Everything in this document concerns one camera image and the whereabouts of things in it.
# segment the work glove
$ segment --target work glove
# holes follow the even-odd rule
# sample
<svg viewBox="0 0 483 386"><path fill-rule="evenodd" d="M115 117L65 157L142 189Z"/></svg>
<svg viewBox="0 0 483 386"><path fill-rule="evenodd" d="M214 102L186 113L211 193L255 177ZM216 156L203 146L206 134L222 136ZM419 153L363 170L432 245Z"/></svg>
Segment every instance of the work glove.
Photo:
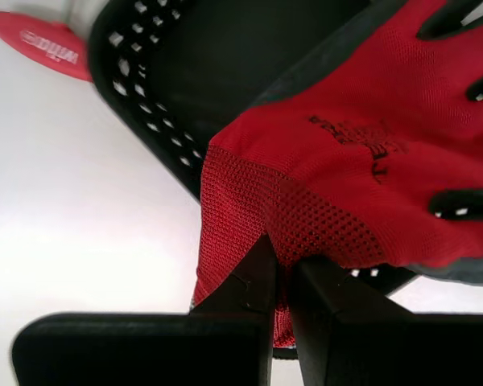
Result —
<svg viewBox="0 0 483 386"><path fill-rule="evenodd" d="M196 303L262 234L285 278L322 254L483 284L483 17L461 24L481 2L374 3L210 142Z"/></svg>

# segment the ventilation hole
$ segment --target ventilation hole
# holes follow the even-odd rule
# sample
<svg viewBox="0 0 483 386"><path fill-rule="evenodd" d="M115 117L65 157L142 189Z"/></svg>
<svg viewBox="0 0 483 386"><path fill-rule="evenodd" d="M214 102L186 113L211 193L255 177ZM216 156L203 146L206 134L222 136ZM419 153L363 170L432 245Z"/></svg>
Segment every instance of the ventilation hole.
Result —
<svg viewBox="0 0 483 386"><path fill-rule="evenodd" d="M466 216L469 213L469 209L467 207L463 207L461 209L456 210L457 216Z"/></svg>
<svg viewBox="0 0 483 386"><path fill-rule="evenodd" d="M163 24L163 20L159 16L154 16L152 20L154 20L154 24L158 27Z"/></svg>
<svg viewBox="0 0 483 386"><path fill-rule="evenodd" d="M166 119L166 118L165 118L165 119L163 119L163 123L164 123L166 126L168 126L168 127L172 127L172 128L174 128L173 123L171 123L171 122L170 122L168 119Z"/></svg>
<svg viewBox="0 0 483 386"><path fill-rule="evenodd" d="M139 84L135 84L134 85L134 90L136 90L136 92L141 95L142 97L145 96L145 90L143 89L142 86L140 86Z"/></svg>
<svg viewBox="0 0 483 386"><path fill-rule="evenodd" d="M143 110L145 113L149 113L149 114L152 114L152 110L150 110L146 105L144 105L143 103L140 103L139 104L139 107L141 108L141 110Z"/></svg>
<svg viewBox="0 0 483 386"><path fill-rule="evenodd" d="M125 59L120 59L118 61L118 66L120 67L120 72L123 76L129 76L130 66L129 62Z"/></svg>
<svg viewBox="0 0 483 386"><path fill-rule="evenodd" d="M109 42L113 44L115 47L118 47L118 45L123 41L123 36L118 34L117 32L113 32L109 36Z"/></svg>
<svg viewBox="0 0 483 386"><path fill-rule="evenodd" d="M172 138L171 141L174 142L174 145L177 145L178 147L183 146L183 143L179 141L177 138Z"/></svg>
<svg viewBox="0 0 483 386"><path fill-rule="evenodd" d="M158 127L158 126L156 126L156 125L154 125L153 123L148 122L148 123L147 123L147 126L148 126L148 128L149 128L150 130L154 130L154 131L157 131L158 133L160 133L159 127Z"/></svg>
<svg viewBox="0 0 483 386"><path fill-rule="evenodd" d="M182 162L184 165L186 165L186 166L190 166L190 165L192 165L192 164L190 163L190 160L189 160L189 159L187 159L186 157L181 157L181 158L180 158L180 161L181 161L181 162Z"/></svg>
<svg viewBox="0 0 483 386"><path fill-rule="evenodd" d="M146 11L147 11L147 6L145 4L143 4L142 2L136 2L134 4L134 7L136 7L136 10L140 13L140 14L144 14Z"/></svg>
<svg viewBox="0 0 483 386"><path fill-rule="evenodd" d="M133 43L131 47L135 52L140 52L142 50L142 46L137 43Z"/></svg>
<svg viewBox="0 0 483 386"><path fill-rule="evenodd" d="M123 87L123 84L120 82L113 81L114 89L118 92L118 94L122 94L124 97L127 95L127 90Z"/></svg>
<svg viewBox="0 0 483 386"><path fill-rule="evenodd" d="M132 29L134 30L134 32L136 32L137 34L141 34L143 32L143 27L140 26L139 24L137 23L134 23L132 25Z"/></svg>

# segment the black plastic chair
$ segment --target black plastic chair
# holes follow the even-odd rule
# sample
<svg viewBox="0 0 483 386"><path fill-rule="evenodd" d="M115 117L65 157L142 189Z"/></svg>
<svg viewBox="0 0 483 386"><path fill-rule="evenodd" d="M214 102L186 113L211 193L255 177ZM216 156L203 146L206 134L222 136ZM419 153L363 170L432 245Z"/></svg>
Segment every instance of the black plastic chair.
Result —
<svg viewBox="0 0 483 386"><path fill-rule="evenodd" d="M369 0L111 0L89 40L98 92L199 197L209 140ZM415 275L360 269L384 294Z"/></svg>

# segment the white background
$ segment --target white background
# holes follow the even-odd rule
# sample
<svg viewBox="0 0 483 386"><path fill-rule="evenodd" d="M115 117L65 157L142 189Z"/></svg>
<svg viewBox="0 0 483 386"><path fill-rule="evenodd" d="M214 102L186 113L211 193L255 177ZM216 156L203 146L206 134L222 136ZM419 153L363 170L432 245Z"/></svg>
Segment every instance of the white background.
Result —
<svg viewBox="0 0 483 386"><path fill-rule="evenodd" d="M105 0L80 0L87 37ZM0 0L47 20L60 0ZM93 86L0 40L0 386L10 345L61 311L186 312L195 283L198 203L112 114ZM421 278L394 295L411 310L483 312L483 288ZM275 362L275 385L300 385Z"/></svg>

